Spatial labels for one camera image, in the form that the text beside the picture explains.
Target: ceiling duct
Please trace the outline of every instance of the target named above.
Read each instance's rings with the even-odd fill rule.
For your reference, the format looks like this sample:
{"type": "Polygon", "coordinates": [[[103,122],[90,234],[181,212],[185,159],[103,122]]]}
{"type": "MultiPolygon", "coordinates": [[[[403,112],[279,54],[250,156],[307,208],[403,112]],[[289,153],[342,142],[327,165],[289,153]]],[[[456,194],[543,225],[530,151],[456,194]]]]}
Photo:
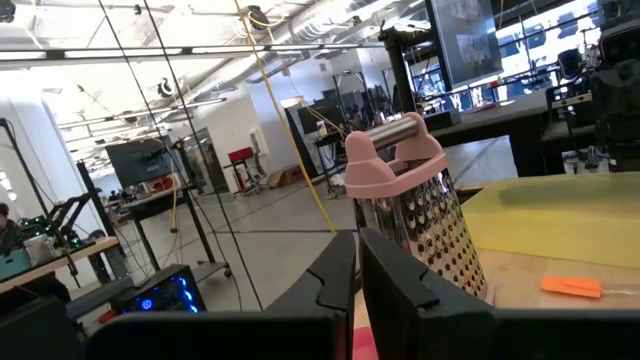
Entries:
{"type": "MultiPolygon", "coordinates": [[[[361,18],[368,19],[374,11],[392,2],[393,0],[322,0],[275,30],[273,37],[279,44],[312,43],[353,16],[359,15],[361,18]],[[369,7],[373,8],[372,11],[358,13],[365,8],[369,10],[369,7]]],[[[274,51],[262,52],[259,56],[265,66],[277,58],[274,51]]],[[[191,91],[193,95],[188,100],[191,101],[209,91],[234,86],[257,70],[258,64],[254,56],[232,60],[193,88],[191,91]]]]}

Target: orange object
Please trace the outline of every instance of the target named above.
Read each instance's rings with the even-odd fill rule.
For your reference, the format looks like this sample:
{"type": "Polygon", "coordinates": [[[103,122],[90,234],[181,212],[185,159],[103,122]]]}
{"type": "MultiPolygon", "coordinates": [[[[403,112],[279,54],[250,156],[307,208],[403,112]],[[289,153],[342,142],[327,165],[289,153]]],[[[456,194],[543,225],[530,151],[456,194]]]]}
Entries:
{"type": "Polygon", "coordinates": [[[540,288],[545,291],[599,299],[602,284],[597,279],[545,276],[540,280],[540,288]]]}

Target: pipe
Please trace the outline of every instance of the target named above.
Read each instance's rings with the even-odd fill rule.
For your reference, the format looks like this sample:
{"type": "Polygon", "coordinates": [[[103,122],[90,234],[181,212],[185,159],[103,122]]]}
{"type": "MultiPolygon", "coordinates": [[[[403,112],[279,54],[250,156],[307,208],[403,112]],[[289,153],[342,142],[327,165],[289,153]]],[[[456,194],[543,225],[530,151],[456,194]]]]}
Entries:
{"type": "MultiPolygon", "coordinates": [[[[191,104],[187,104],[187,109],[191,109],[191,108],[196,108],[199,106],[204,106],[204,105],[212,105],[212,104],[218,104],[221,102],[225,102],[227,101],[227,98],[217,98],[217,99],[213,99],[213,100],[208,100],[208,101],[201,101],[201,102],[197,102],[197,103],[191,103],[191,104]]],[[[124,120],[130,117],[137,117],[137,116],[144,116],[144,115],[149,115],[149,114],[162,114],[162,113],[166,113],[166,112],[170,112],[170,111],[178,111],[181,110],[181,107],[178,106],[169,106],[169,107],[164,107],[164,108],[159,108],[159,109],[151,109],[151,113],[148,110],[142,110],[136,113],[129,113],[129,114],[122,114],[122,115],[118,115],[118,116],[106,116],[106,117],[101,117],[101,118],[95,118],[95,119],[87,119],[87,120],[81,120],[81,121],[74,121],[74,122],[68,122],[65,124],[60,124],[58,125],[58,128],[60,129],[69,129],[69,128],[74,128],[74,127],[80,127],[80,126],[87,126],[87,125],[93,125],[93,124],[99,124],[101,122],[106,122],[106,121],[114,121],[114,120],[124,120]]]]}
{"type": "MultiPolygon", "coordinates": [[[[334,29],[335,24],[352,17],[354,12],[375,3],[384,5],[392,2],[393,0],[323,0],[280,26],[273,32],[273,37],[281,44],[312,43],[334,29]]],[[[260,56],[265,66],[276,58],[274,53],[261,53],[260,56]]],[[[232,60],[193,88],[188,101],[205,92],[233,86],[257,70],[255,57],[232,60]]]]}

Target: computer tower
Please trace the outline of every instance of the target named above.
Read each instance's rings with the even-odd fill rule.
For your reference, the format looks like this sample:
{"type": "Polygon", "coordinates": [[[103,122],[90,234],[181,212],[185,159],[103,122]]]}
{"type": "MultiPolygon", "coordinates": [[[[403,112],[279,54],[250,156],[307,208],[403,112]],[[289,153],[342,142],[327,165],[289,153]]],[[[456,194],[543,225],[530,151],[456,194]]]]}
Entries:
{"type": "Polygon", "coordinates": [[[148,311],[206,311],[188,265],[173,264],[126,290],[111,303],[118,314],[148,311]]]}

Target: monitor screen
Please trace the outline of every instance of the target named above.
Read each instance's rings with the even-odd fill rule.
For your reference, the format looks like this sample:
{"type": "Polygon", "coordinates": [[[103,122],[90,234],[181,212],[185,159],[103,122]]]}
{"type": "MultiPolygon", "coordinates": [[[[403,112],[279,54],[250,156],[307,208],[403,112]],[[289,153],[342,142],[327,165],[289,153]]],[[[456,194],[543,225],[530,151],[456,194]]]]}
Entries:
{"type": "MultiPolygon", "coordinates": [[[[310,108],[315,110],[315,112],[312,113],[311,110],[305,109],[304,107],[298,109],[298,116],[300,116],[300,123],[302,124],[302,130],[305,134],[311,134],[318,131],[317,123],[318,121],[321,121],[318,118],[318,114],[336,124],[337,126],[344,123],[344,117],[337,100],[322,101],[321,104],[316,103],[314,105],[311,105],[310,108]]],[[[329,131],[334,131],[333,127],[329,126],[329,131]]]]}
{"type": "MultiPolygon", "coordinates": [[[[163,141],[171,145],[167,136],[163,141]]],[[[107,146],[106,150],[123,188],[171,173],[171,157],[158,139],[130,141],[107,146]]]]}
{"type": "Polygon", "coordinates": [[[431,0],[452,89],[502,72],[490,0],[431,0]]]}

